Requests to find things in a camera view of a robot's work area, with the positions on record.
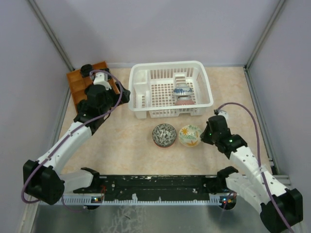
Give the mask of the white plastic dish rack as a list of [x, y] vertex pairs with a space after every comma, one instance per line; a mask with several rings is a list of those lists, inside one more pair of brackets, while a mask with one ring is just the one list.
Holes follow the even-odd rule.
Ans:
[[[193, 105], [177, 106], [173, 91], [186, 84], [192, 91]], [[206, 70], [198, 61], [136, 64], [129, 77], [128, 107], [138, 119], [203, 115], [214, 104]]]

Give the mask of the black leaf pink bowl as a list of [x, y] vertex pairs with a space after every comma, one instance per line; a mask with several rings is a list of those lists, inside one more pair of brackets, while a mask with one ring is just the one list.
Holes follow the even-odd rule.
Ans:
[[155, 126], [152, 131], [152, 139], [154, 143], [161, 148], [170, 147], [177, 138], [176, 129], [167, 123]]

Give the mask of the blue flower white bowl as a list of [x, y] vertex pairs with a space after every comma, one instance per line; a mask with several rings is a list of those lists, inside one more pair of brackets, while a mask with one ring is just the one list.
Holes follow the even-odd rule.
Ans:
[[173, 90], [174, 96], [191, 96], [193, 95], [193, 89], [186, 83], [178, 83]]

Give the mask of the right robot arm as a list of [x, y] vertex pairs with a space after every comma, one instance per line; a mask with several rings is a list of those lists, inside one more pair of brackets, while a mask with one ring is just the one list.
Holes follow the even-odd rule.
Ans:
[[212, 116], [201, 141], [215, 145], [242, 172], [230, 166], [218, 172], [218, 188], [239, 194], [258, 213], [266, 229], [280, 233], [303, 220], [303, 197], [279, 182], [259, 161], [238, 134], [232, 134], [224, 116]]

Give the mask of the pink patterned bowl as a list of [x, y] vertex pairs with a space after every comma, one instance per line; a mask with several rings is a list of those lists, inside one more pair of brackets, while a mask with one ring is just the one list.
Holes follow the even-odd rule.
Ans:
[[175, 106], [194, 105], [195, 102], [189, 96], [179, 96], [175, 102]]

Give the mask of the yellow flower white bowl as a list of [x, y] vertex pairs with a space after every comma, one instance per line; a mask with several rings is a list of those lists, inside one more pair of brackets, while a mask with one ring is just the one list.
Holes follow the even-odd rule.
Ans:
[[180, 143], [186, 147], [195, 147], [200, 144], [200, 135], [202, 130], [196, 125], [183, 126], [179, 133], [178, 139]]

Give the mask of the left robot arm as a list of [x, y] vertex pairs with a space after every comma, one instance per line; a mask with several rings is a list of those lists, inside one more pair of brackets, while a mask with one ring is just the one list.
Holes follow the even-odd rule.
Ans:
[[90, 168], [61, 175], [67, 161], [105, 122], [109, 115], [120, 104], [128, 103], [130, 91], [120, 82], [115, 83], [119, 93], [109, 85], [91, 84], [85, 89], [86, 99], [81, 100], [68, 131], [61, 139], [36, 161], [28, 160], [23, 166], [24, 186], [21, 199], [30, 203], [24, 195], [28, 194], [35, 201], [49, 205], [57, 203], [64, 193], [85, 188], [94, 193], [101, 187], [99, 173]]

